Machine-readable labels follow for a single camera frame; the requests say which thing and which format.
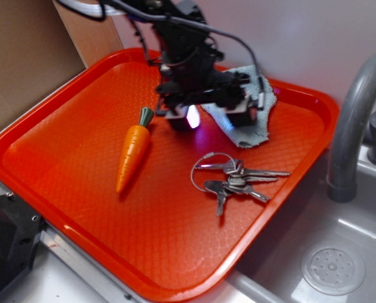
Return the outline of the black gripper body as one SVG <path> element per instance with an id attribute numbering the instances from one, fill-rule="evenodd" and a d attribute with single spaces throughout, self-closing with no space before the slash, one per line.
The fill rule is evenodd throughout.
<path id="1" fill-rule="evenodd" d="M 155 89 L 159 101 L 155 113 L 176 112 L 179 105 L 216 104 L 220 108 L 235 110 L 245 100 L 244 85 L 250 83 L 248 74 L 221 72 L 213 65 L 195 68 L 187 63 L 159 66 L 161 84 Z"/>

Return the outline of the gripper finger with light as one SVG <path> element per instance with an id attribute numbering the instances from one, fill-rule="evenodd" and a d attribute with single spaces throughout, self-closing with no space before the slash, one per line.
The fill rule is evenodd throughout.
<path id="1" fill-rule="evenodd" d="M 165 119 L 175 131 L 192 131 L 200 125 L 200 113 L 195 105 L 179 105 L 170 109 Z"/>

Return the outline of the gripper finger pad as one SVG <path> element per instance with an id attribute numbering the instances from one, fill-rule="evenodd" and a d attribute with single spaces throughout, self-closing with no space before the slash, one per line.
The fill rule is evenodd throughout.
<path id="1" fill-rule="evenodd" d="M 226 108 L 226 115 L 234 127 L 252 126 L 257 121 L 257 111 L 257 101 L 246 95 L 234 109 Z"/>

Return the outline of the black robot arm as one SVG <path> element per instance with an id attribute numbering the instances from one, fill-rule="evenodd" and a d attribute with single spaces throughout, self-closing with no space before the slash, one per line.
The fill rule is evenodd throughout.
<path id="1" fill-rule="evenodd" d="M 252 126 L 262 99 L 253 99 L 244 89 L 251 82 L 242 72 L 222 72 L 215 63 L 224 59 L 217 50 L 205 18 L 193 1 L 113 1 L 113 6 L 126 13 L 132 25 L 152 25 L 160 46 L 159 59 L 148 59 L 156 65 L 163 79 L 157 88 L 158 110 L 174 129 L 192 128 L 188 118 L 199 105 L 213 105 L 235 127 Z"/>

